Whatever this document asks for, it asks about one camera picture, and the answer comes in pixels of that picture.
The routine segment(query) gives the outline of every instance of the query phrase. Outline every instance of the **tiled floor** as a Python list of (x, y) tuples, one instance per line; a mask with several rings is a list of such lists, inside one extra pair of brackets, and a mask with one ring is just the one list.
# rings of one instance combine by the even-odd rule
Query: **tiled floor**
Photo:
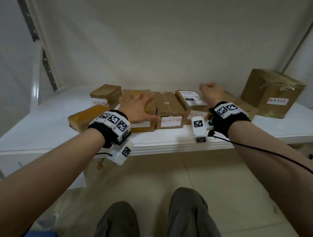
[(166, 236), (172, 193), (197, 190), (225, 237), (296, 237), (276, 204), (234, 149), (130, 157), (123, 166), (96, 160), (85, 171), (87, 188), (66, 191), (48, 210), (57, 212), (54, 227), (63, 236), (93, 236), (113, 203), (135, 209), (141, 236)]

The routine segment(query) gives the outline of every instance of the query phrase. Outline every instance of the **white label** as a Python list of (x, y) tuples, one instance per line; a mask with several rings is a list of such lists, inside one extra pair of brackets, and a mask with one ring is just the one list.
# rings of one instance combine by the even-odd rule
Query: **white label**
[(201, 99), (195, 91), (179, 91), (182, 96), (185, 98), (187, 103), (191, 106), (193, 105), (207, 105), (207, 103)]
[(277, 105), (286, 105), (288, 103), (289, 99), (283, 99), (283, 98), (269, 98), (267, 101), (267, 104), (277, 104)]
[(148, 128), (150, 127), (150, 121), (138, 123), (138, 124), (131, 124), (131, 128)]
[(104, 105), (106, 107), (109, 107), (109, 103), (106, 99), (99, 99), (99, 98), (91, 98), (92, 99), (92, 106), (96, 105), (96, 104), (101, 104)]
[(161, 127), (175, 127), (180, 126), (182, 116), (162, 117)]
[(205, 118), (207, 115), (208, 115), (207, 112), (192, 110), (190, 111), (190, 114), (188, 115), (187, 119), (192, 119), (193, 117), (196, 117), (196, 116), (202, 116)]

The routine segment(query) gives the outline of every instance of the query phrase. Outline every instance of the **forearm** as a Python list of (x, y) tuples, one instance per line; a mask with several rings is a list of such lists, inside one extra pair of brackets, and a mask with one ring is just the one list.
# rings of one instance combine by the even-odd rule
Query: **forearm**
[(0, 182), (0, 229), (10, 236), (21, 235), (74, 182), (104, 143), (99, 131), (88, 129)]
[[(231, 141), (276, 152), (313, 169), (312, 162), (301, 153), (250, 122), (233, 123), (228, 136)], [(234, 146), (296, 231), (303, 236), (312, 236), (313, 175), (281, 157)]]

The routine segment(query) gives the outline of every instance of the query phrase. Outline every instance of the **wire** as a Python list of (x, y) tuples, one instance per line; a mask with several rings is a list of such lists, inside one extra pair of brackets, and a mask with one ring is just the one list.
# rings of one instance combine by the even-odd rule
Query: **wire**
[(106, 152), (97, 153), (97, 155), (100, 155), (100, 154), (107, 154), (107, 155), (109, 155), (109, 156), (113, 156), (113, 155), (111, 155), (110, 153), (106, 153)]
[(292, 159), (290, 159), (290, 158), (288, 158), (288, 157), (286, 157), (286, 156), (283, 156), (283, 155), (281, 155), (281, 154), (278, 154), (278, 153), (275, 153), (275, 152), (272, 152), (272, 151), (268, 151), (268, 150), (264, 150), (264, 149), (262, 149), (262, 148), (257, 148), (257, 147), (253, 147), (253, 146), (248, 146), (248, 145), (240, 144), (240, 143), (237, 143), (237, 142), (232, 142), (232, 141), (229, 141), (229, 140), (227, 140), (227, 139), (220, 138), (220, 137), (217, 137), (217, 136), (208, 135), (208, 137), (213, 137), (213, 138), (222, 139), (222, 140), (224, 140), (224, 141), (226, 141), (226, 142), (230, 142), (230, 143), (235, 144), (235, 145), (239, 145), (239, 146), (243, 146), (243, 147), (248, 147), (248, 148), (251, 148), (251, 149), (254, 149), (254, 150), (258, 150), (258, 151), (263, 151), (263, 152), (266, 152), (266, 153), (270, 153), (270, 154), (272, 154), (272, 155), (277, 155), (277, 156), (279, 156), (279, 157), (281, 157), (281, 158), (284, 158), (284, 159), (286, 159), (286, 160), (288, 160), (288, 161), (291, 161), (292, 163), (297, 164), (298, 166), (301, 166), (302, 168), (306, 169), (306, 170), (309, 171), (311, 174), (313, 174), (313, 171), (312, 171), (311, 169), (309, 169), (308, 167), (306, 167), (306, 166), (304, 166), (303, 164), (301, 164), (301, 163), (299, 163), (299, 162), (297, 162), (297, 161), (295, 161), (295, 160), (292, 160)]

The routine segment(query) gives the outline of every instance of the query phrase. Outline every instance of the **leg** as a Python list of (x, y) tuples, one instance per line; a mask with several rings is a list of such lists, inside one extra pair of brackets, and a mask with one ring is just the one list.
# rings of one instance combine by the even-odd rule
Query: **leg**
[(134, 209), (128, 202), (113, 203), (97, 225), (94, 237), (139, 237), (139, 225)]
[(221, 237), (214, 220), (209, 215), (207, 203), (193, 189), (176, 189), (171, 198), (168, 221), (168, 237)]

